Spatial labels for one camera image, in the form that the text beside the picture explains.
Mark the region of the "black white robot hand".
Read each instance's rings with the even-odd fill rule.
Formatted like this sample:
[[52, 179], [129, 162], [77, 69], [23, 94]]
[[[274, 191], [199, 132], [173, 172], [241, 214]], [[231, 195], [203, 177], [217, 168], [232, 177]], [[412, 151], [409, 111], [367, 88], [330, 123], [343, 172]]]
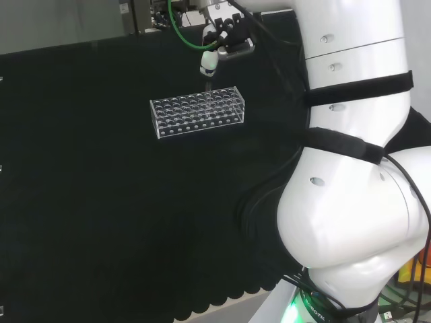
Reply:
[[200, 72], [213, 77], [218, 63], [252, 53], [255, 43], [244, 14], [227, 1], [212, 3], [203, 9], [207, 25], [203, 29]]

